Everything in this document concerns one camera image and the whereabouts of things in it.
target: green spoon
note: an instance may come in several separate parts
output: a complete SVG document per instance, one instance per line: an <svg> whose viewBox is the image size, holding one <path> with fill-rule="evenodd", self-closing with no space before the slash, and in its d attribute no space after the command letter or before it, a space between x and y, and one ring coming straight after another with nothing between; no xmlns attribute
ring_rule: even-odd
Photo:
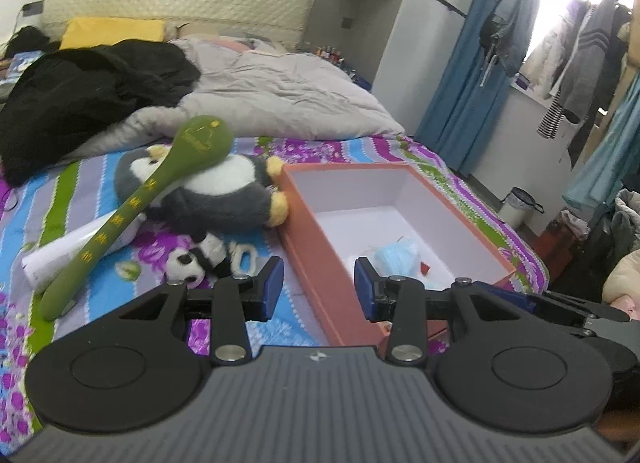
<svg viewBox="0 0 640 463"><path fill-rule="evenodd" d="M59 317L98 260L136 216L172 183L222 162L231 151L233 139L220 119L199 116L184 123L156 172L120 206L46 289L40 301L42 318L51 321Z"/></svg>

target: metal screw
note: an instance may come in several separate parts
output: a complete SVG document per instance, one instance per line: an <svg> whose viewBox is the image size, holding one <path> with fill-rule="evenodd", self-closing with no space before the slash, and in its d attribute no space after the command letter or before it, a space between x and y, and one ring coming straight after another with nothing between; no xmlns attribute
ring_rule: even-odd
<svg viewBox="0 0 640 463"><path fill-rule="evenodd" d="M238 362L246 356L246 350L236 344L225 344L215 351L216 358L225 362Z"/></svg>
<svg viewBox="0 0 640 463"><path fill-rule="evenodd" d="M402 344L391 350L393 358L401 362L414 362L422 357L422 350L411 344Z"/></svg>

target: orange box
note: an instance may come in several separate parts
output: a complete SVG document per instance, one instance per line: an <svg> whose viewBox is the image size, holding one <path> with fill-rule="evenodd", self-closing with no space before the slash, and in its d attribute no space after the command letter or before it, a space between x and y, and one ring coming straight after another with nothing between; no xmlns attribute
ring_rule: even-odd
<svg viewBox="0 0 640 463"><path fill-rule="evenodd" d="M366 250L410 239L431 267L429 289L456 277L505 283L515 271L486 237L408 164L297 164L279 180L289 218L278 231L300 285L332 346L380 345L364 318L353 263ZM429 321L430 337L446 328Z"/></svg>

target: blue curtain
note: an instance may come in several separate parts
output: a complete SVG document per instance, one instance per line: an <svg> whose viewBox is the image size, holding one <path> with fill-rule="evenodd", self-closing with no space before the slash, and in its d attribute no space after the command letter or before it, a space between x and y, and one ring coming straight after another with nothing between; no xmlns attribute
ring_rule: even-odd
<svg viewBox="0 0 640 463"><path fill-rule="evenodd" d="M640 74L636 74L607 134L575 174L562 196L574 208L611 203L622 188L622 178L640 167Z"/></svg>
<svg viewBox="0 0 640 463"><path fill-rule="evenodd" d="M494 68L480 87L484 50L480 29L498 0L473 0L438 90L415 139L466 176L484 152L510 89L504 69Z"/></svg>

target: yellow pillow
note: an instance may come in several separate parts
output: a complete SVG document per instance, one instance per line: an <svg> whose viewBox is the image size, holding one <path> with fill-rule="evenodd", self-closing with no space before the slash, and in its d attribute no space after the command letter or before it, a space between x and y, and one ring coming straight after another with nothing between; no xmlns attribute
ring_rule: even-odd
<svg viewBox="0 0 640 463"><path fill-rule="evenodd" d="M164 21L118 19L118 18L73 18L62 36L60 50L65 48L88 48L98 44L116 44L125 39L162 41Z"/></svg>

